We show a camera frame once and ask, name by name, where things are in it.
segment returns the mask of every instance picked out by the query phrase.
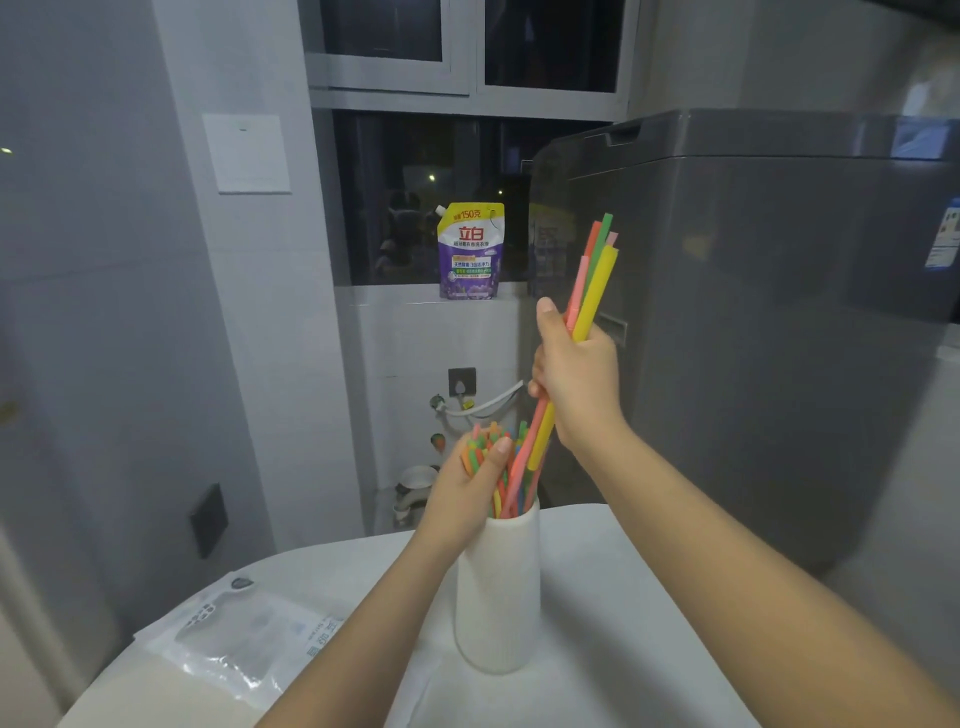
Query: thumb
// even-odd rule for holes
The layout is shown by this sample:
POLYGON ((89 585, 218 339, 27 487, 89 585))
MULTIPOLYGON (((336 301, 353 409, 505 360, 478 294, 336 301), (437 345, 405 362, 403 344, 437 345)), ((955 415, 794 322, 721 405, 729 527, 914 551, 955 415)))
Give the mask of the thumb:
POLYGON ((566 332, 564 317, 557 306, 548 298, 537 301, 537 328, 543 339, 543 349, 547 352, 572 344, 570 334, 566 332))
POLYGON ((507 467, 507 460, 510 458, 510 450, 514 448, 514 441, 509 437, 501 437, 487 451, 487 457, 480 466, 480 470, 470 482, 471 487, 481 488, 487 497, 493 495, 493 489, 496 488, 496 481, 500 479, 504 469, 507 467))

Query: window pane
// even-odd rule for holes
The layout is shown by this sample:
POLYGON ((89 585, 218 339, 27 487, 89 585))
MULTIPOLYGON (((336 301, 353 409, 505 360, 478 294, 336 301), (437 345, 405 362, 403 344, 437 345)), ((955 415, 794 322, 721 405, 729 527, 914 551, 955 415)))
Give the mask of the window pane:
POLYGON ((300 0, 300 25, 307 52, 444 59, 440 0, 300 0))
POLYGON ((534 155, 602 122, 333 111, 354 285, 440 283, 437 205, 502 202, 501 280, 527 278, 534 155))
POLYGON ((613 93, 623 1, 487 0, 487 84, 613 93))

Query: tabletop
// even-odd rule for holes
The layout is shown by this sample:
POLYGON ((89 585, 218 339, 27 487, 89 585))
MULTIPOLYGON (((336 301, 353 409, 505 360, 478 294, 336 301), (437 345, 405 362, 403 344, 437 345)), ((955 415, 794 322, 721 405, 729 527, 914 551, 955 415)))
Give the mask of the tabletop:
MULTIPOLYGON (((756 721, 657 577, 602 504, 541 512, 542 628, 530 664, 505 676, 470 667, 453 638, 456 567, 420 646, 441 663, 412 726, 689 726, 756 721)), ((265 589, 345 617, 410 533, 287 551, 244 572, 265 589)), ((252 726, 259 712, 131 644, 61 728, 252 726)))

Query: white cup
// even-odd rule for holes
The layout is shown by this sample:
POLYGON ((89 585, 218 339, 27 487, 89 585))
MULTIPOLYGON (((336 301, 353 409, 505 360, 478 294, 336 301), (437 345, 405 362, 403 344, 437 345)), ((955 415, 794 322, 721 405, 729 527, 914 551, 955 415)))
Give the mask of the white cup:
POLYGON ((540 632, 540 502, 487 519, 457 561, 453 632, 464 658, 502 675, 533 657, 540 632))

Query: purple detergent bag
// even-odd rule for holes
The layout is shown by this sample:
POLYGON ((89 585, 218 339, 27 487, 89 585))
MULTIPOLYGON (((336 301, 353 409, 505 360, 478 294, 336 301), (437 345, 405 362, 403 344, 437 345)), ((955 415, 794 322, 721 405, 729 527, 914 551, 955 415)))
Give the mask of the purple detergent bag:
POLYGON ((496 298, 503 257, 503 204, 452 203, 437 226, 440 295, 457 301, 496 298))

